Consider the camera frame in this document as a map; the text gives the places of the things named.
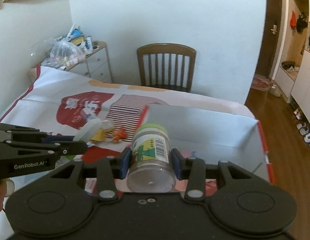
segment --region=door handle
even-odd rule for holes
[[[274,25],[274,27],[270,30],[273,32],[273,34],[276,34],[277,33],[277,25]]]

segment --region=green jar lid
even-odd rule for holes
[[[141,125],[141,126],[136,130],[135,133],[137,133],[137,132],[139,132],[140,130],[145,129],[145,128],[157,128],[157,129],[160,129],[160,130],[162,130],[162,131],[164,131],[165,133],[168,134],[166,128],[162,127],[162,126],[159,125],[159,124],[155,124],[155,123],[146,123],[146,124],[143,124],[143,125]]]

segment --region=doormat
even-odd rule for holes
[[[257,74],[254,75],[251,88],[268,92],[270,89],[270,86],[271,86],[271,83],[268,78],[265,78]]]

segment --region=plastic bag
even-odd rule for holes
[[[43,59],[50,57],[49,53],[52,50],[54,44],[56,42],[52,37],[46,39],[46,40],[40,40],[36,42],[31,48],[30,48],[30,61],[31,66],[37,66],[39,63],[43,61]]]
[[[56,42],[50,52],[50,57],[64,62],[66,66],[77,64],[86,59],[84,52],[66,39]]]
[[[66,63],[59,59],[49,57],[49,58],[44,59],[41,66],[63,69],[63,68],[66,68]]]

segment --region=orange toy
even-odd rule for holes
[[[114,132],[113,142],[117,143],[119,142],[119,140],[126,139],[126,138],[127,138],[127,133],[126,133],[125,127],[122,126],[120,129]]]

